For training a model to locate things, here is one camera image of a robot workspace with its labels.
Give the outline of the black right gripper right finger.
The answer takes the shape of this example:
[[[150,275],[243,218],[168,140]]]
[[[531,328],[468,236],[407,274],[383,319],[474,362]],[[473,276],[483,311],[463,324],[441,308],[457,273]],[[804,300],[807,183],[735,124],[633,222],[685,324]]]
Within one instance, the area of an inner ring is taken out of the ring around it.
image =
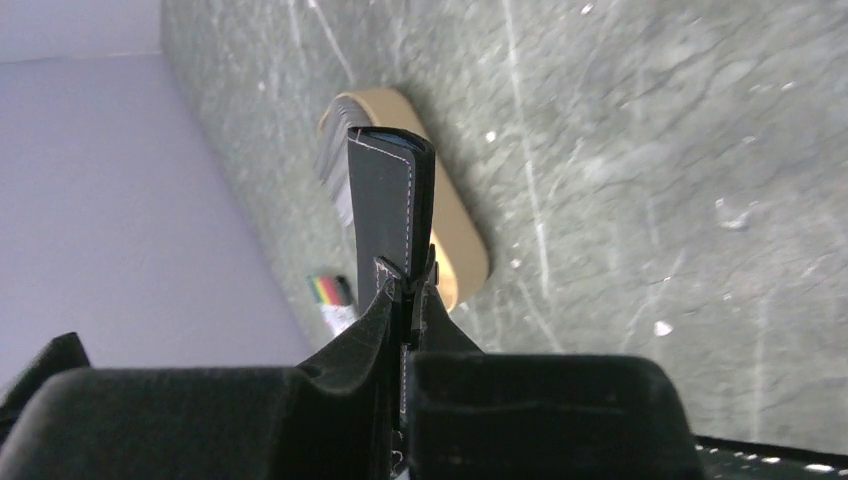
[[[433,253],[416,257],[405,376],[414,479],[700,479],[685,409],[655,362],[625,355],[450,351]]]

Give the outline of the black leather card holder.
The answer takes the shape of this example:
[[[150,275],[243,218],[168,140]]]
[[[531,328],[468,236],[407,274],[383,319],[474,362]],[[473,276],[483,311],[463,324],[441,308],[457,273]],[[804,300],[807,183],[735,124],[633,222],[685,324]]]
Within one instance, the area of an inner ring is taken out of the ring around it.
[[[365,311],[378,291],[378,258],[405,281],[425,274],[436,152],[429,140],[405,129],[352,127],[347,135],[358,306]]]

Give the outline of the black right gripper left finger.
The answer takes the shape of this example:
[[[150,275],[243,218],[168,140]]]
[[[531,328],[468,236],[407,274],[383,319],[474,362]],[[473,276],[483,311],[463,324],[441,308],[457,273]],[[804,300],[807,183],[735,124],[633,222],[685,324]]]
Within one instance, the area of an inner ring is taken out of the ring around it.
[[[98,369],[52,339],[1,397],[5,479],[389,479],[403,277],[294,367]]]

